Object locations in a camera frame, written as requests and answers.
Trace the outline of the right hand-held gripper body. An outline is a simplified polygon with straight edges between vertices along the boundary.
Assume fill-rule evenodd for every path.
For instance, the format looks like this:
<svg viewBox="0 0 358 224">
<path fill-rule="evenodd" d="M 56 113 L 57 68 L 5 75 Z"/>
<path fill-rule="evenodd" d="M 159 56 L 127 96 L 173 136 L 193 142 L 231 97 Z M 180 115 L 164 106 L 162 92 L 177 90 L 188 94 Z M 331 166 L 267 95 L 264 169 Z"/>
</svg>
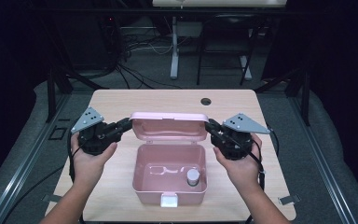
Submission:
<svg viewBox="0 0 358 224">
<path fill-rule="evenodd" d="M 218 147 L 226 159 L 240 160 L 252 151 L 253 133 L 269 134 L 270 130 L 239 113 L 225 119 L 219 131 L 213 131 L 212 144 Z"/>
</svg>

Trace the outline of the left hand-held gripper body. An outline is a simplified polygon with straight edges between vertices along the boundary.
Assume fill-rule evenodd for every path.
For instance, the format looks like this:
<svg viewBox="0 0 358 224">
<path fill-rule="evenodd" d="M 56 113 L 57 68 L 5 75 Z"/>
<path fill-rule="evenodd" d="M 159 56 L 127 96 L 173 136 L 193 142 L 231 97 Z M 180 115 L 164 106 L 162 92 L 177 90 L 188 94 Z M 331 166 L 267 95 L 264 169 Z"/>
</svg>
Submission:
<svg viewBox="0 0 358 224">
<path fill-rule="evenodd" d="M 81 114 L 71 133 L 78 133 L 80 147 L 90 155 L 100 155 L 111 143 L 120 140 L 118 124 L 106 123 L 104 116 L 91 106 Z"/>
</svg>

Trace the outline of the pink plastic medicine box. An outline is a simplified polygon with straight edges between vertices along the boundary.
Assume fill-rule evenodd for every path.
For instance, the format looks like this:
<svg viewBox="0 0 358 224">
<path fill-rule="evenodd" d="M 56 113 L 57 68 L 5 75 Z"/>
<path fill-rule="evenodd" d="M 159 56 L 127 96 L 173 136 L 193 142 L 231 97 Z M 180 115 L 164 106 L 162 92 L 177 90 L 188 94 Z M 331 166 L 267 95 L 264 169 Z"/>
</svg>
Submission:
<svg viewBox="0 0 358 224">
<path fill-rule="evenodd" d="M 200 204 L 208 188 L 203 114 L 134 112 L 132 130 L 138 147 L 132 187 L 141 203 L 161 207 Z M 190 169 L 200 172 L 199 184 L 187 184 Z"/>
</svg>

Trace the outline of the small white green bottle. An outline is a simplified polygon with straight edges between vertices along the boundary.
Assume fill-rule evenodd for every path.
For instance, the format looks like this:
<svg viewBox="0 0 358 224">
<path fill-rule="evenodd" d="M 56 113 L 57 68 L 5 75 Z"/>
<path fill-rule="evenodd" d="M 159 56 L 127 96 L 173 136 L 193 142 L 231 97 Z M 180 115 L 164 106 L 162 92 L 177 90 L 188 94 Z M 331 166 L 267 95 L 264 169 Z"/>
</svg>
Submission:
<svg viewBox="0 0 358 224">
<path fill-rule="evenodd" d="M 195 187 L 199 184 L 200 172 L 197 169 L 190 169 L 186 173 L 187 184 L 191 187 Z"/>
</svg>

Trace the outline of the person's left hand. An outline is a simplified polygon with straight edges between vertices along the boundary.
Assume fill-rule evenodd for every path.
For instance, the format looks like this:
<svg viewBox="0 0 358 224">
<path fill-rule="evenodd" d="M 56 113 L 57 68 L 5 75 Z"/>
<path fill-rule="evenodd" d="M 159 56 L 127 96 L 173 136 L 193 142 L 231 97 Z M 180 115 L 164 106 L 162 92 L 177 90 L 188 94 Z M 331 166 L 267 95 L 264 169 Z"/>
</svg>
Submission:
<svg viewBox="0 0 358 224">
<path fill-rule="evenodd" d="M 78 143 L 79 133 L 71 137 L 72 158 L 75 169 L 75 186 L 93 189 L 100 180 L 105 164 L 117 150 L 117 143 L 110 144 L 100 155 L 85 153 Z"/>
</svg>

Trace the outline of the person's right hand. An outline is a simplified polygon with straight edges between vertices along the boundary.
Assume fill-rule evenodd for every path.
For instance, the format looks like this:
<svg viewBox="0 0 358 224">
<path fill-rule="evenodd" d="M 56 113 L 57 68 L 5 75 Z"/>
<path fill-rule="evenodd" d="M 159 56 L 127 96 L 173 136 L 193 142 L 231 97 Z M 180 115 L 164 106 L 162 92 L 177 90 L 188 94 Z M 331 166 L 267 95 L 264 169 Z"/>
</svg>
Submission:
<svg viewBox="0 0 358 224">
<path fill-rule="evenodd" d="M 228 178 L 237 191 L 247 194 L 254 190 L 260 190 L 259 165 L 250 155 L 233 161 L 226 159 L 218 147 L 214 147 L 213 152 L 217 161 L 226 169 Z"/>
</svg>

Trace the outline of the black metal stand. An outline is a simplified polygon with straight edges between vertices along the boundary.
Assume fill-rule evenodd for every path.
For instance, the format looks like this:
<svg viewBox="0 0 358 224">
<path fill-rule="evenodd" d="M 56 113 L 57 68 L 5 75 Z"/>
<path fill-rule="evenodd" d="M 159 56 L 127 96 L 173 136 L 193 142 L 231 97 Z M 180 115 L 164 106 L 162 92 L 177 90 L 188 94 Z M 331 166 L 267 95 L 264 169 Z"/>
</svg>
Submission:
<svg viewBox="0 0 358 224">
<path fill-rule="evenodd" d="M 56 103 L 56 90 L 58 87 L 63 94 L 71 94 L 74 90 L 69 79 L 74 78 L 77 81 L 85 84 L 93 90 L 105 90 L 105 87 L 96 84 L 95 82 L 81 76 L 77 72 L 65 68 L 63 66 L 53 66 L 48 72 L 47 89 L 48 89 L 48 117 L 47 122 L 51 122 L 54 116 L 57 114 Z"/>
<path fill-rule="evenodd" d="M 304 68 L 296 68 L 281 77 L 275 77 L 267 84 L 255 89 L 256 93 L 265 92 L 277 86 L 281 82 L 288 80 L 284 90 L 287 97 L 297 97 L 301 92 L 300 117 L 304 123 L 309 126 L 309 108 L 310 108 L 310 74 Z"/>
</svg>

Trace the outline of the grey tape strip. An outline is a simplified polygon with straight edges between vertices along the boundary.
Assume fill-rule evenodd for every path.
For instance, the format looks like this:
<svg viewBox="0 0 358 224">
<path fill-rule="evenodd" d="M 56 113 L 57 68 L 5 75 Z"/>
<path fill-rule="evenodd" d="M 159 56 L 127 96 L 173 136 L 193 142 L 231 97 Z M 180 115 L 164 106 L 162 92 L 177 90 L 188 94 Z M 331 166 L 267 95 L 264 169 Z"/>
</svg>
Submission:
<svg viewBox="0 0 358 224">
<path fill-rule="evenodd" d="M 54 202 L 57 203 L 59 200 L 61 199 L 61 196 L 59 195 L 54 195 L 54 194 L 45 194 L 42 197 L 42 200 L 44 202 L 50 203 L 50 202 Z"/>
<path fill-rule="evenodd" d="M 282 205 L 295 204 L 300 201 L 301 201 L 301 199 L 297 194 L 296 195 L 288 195 L 288 196 L 285 196 L 285 197 L 282 197 L 279 199 L 279 203 Z"/>
</svg>

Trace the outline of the dark computer tower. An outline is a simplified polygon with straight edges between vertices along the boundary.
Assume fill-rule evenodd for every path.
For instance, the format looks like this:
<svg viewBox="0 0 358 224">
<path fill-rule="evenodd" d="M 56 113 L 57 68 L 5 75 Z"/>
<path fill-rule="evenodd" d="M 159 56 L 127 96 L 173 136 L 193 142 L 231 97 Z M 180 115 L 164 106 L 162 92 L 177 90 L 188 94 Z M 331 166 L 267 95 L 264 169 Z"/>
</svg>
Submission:
<svg viewBox="0 0 358 224">
<path fill-rule="evenodd" d="M 114 16 L 102 16 L 100 27 L 108 54 L 109 66 L 115 67 L 121 54 L 121 33 L 117 26 L 117 20 Z"/>
</svg>

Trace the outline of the white desk with legs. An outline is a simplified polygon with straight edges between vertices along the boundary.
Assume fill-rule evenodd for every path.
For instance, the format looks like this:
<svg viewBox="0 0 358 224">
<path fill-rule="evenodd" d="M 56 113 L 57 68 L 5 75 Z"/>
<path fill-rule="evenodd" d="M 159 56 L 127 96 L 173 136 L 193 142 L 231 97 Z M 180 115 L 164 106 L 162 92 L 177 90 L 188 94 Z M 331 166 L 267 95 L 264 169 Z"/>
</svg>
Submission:
<svg viewBox="0 0 358 224">
<path fill-rule="evenodd" d="M 287 0 L 153 0 L 153 7 L 161 8 L 284 8 Z M 177 34 L 177 17 L 172 16 L 172 66 L 171 78 L 178 78 L 179 49 Z"/>
</svg>

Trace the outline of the black chair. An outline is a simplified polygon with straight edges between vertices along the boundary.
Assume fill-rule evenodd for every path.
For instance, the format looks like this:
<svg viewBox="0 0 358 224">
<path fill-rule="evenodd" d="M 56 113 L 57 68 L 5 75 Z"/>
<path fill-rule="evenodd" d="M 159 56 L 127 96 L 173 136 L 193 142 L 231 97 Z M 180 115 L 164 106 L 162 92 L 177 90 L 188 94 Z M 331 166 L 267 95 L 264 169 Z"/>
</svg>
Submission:
<svg viewBox="0 0 358 224">
<path fill-rule="evenodd" d="M 265 20 L 255 14 L 218 14 L 201 25 L 196 83 L 202 69 L 241 70 L 242 85 Z"/>
</svg>

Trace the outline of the aluminium floor rail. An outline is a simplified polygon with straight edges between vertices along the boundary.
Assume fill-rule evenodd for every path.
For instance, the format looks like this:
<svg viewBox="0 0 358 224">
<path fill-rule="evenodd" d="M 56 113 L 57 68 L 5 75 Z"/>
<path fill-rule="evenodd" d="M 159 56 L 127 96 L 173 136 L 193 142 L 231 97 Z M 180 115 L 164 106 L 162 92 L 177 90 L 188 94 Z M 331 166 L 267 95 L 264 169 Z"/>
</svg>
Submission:
<svg viewBox="0 0 358 224">
<path fill-rule="evenodd" d="M 54 108 L 56 112 L 48 116 L 48 100 L 37 97 L 34 109 L 0 167 L 0 224 L 15 203 L 24 183 L 31 173 L 42 151 L 53 124 L 62 112 L 71 95 L 58 97 Z"/>
<path fill-rule="evenodd" d="M 349 205 L 345 199 L 345 196 L 341 190 L 341 187 L 338 185 L 330 166 L 325 159 L 325 156 L 321 150 L 321 147 L 313 134 L 313 131 L 310 126 L 306 124 L 303 120 L 300 113 L 300 105 L 296 98 L 289 97 L 288 102 L 293 108 L 297 121 L 305 133 L 309 143 L 310 143 L 310 153 L 313 157 L 313 160 L 316 164 L 316 167 L 319 171 L 319 174 L 324 182 L 324 185 L 327 189 L 329 197 L 336 208 L 337 214 L 341 220 L 342 224 L 358 224 Z"/>
</svg>

